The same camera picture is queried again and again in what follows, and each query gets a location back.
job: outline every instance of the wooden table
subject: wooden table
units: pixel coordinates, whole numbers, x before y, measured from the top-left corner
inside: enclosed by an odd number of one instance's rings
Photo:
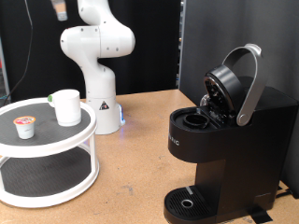
[[[0,203],[0,224],[167,224],[165,195],[193,185],[196,168],[169,153],[169,115],[194,104],[178,90],[120,95],[117,102],[123,106],[126,124],[116,133],[96,135],[101,167],[94,184],[74,200],[49,208]],[[274,224],[298,224],[298,212],[299,201],[288,195],[278,198],[268,214]],[[254,223],[251,217],[231,222]]]

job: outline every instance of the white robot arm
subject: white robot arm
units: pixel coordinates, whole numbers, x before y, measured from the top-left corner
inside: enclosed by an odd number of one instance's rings
[[[61,36],[61,47],[83,72],[86,103],[94,109],[98,120],[96,133],[114,133],[124,123],[115,99],[115,75],[97,59],[130,54],[135,37],[114,18],[107,0],[78,0],[78,11],[91,26],[66,29]]]

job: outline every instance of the black curtain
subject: black curtain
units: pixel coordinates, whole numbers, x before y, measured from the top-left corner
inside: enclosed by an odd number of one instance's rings
[[[203,77],[232,50],[247,43],[263,51],[267,86],[299,100],[299,2],[297,0],[187,0],[180,90],[199,105],[206,94]],[[235,67],[253,76],[250,55]],[[285,162],[282,180],[299,193],[299,119]]]
[[[60,48],[64,29],[87,25],[78,15],[76,0],[65,0],[67,21],[58,21],[50,0],[27,0],[33,22],[33,45],[26,78],[12,94],[13,101],[76,89],[85,98],[78,65]],[[178,67],[179,0],[109,0],[111,11],[132,29],[132,54],[100,59],[116,75],[117,94],[161,91],[176,87]],[[0,35],[12,89],[21,79],[29,50],[31,27],[24,0],[0,0]]]

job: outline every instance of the k-cup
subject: k-cup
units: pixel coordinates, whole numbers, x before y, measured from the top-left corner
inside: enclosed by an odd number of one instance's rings
[[[80,93],[76,90],[62,90],[48,96],[50,106],[60,126],[75,126],[81,122]]]
[[[16,125],[19,138],[28,139],[35,135],[35,117],[24,116],[14,119],[13,122]]]

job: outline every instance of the black coffee maker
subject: black coffee maker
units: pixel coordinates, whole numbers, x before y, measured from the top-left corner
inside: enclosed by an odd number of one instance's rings
[[[255,61],[254,78],[232,72],[245,54]],[[220,223],[273,207],[298,103],[265,87],[261,66],[258,46],[234,49],[206,73],[201,105],[171,114],[169,151],[197,168],[193,186],[166,195],[169,223]]]

